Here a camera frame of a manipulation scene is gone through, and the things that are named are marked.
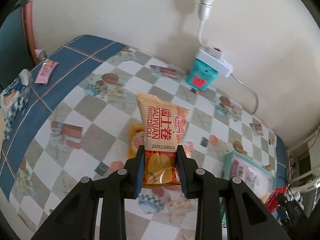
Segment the checkered tablecloth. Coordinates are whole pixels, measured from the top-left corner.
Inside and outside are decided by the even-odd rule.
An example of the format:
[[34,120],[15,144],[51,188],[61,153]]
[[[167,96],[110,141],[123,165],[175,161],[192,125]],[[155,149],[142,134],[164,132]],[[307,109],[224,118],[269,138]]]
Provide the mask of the checkered tablecloth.
[[[191,157],[200,167],[221,177],[223,155],[238,141],[249,157],[261,166],[271,165],[275,174],[274,132],[222,91],[211,87],[203,94],[193,93],[185,82],[185,76],[181,82],[158,77],[150,65],[168,65],[132,48],[126,47],[106,61],[100,61],[101,64],[51,110],[16,173],[9,200],[31,231],[37,230],[81,177],[103,178],[108,175],[108,167],[113,161],[124,163],[127,160],[130,124],[141,122],[136,102],[138,90],[191,110],[184,137],[193,140]],[[111,91],[111,94],[88,95],[86,89],[90,82],[106,73],[117,77],[113,85],[121,90],[111,91],[113,86],[109,85],[106,91]],[[229,99],[230,105],[223,106],[229,109],[229,113],[221,112],[221,97]],[[49,141],[52,121],[82,127],[81,148],[53,147]],[[101,167],[106,171],[103,176],[100,175]],[[176,215],[170,212],[145,214],[138,207],[138,200],[126,200],[125,209],[129,240],[184,240],[194,237],[196,210]]]

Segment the yellow snack package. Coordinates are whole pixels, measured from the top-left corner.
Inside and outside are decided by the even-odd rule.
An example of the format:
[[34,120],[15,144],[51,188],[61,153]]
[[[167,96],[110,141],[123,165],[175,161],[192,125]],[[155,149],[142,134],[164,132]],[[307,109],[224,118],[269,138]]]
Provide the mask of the yellow snack package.
[[139,145],[143,145],[143,124],[132,123],[130,127],[130,146],[129,146],[129,159],[134,158],[137,154]]
[[137,102],[144,127],[144,187],[179,184],[175,157],[190,110],[142,92]]

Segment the power strip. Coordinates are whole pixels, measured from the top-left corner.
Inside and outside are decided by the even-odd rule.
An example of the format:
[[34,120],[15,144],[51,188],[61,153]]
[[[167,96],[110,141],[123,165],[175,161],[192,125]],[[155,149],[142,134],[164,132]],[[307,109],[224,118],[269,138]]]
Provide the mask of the power strip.
[[225,77],[230,76],[230,74],[233,72],[233,66],[231,64],[229,64],[223,59],[215,58],[214,56],[207,53],[204,48],[199,49],[196,58],[206,63],[208,66],[218,71],[221,75],[224,75]]

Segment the red oval logo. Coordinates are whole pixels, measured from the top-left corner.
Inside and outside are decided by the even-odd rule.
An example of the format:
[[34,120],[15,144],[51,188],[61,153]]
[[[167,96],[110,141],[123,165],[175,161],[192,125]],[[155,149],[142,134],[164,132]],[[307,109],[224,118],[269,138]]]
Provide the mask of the red oval logo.
[[173,119],[174,122],[174,129],[176,130],[177,134],[180,134],[180,117],[179,116],[175,116]]

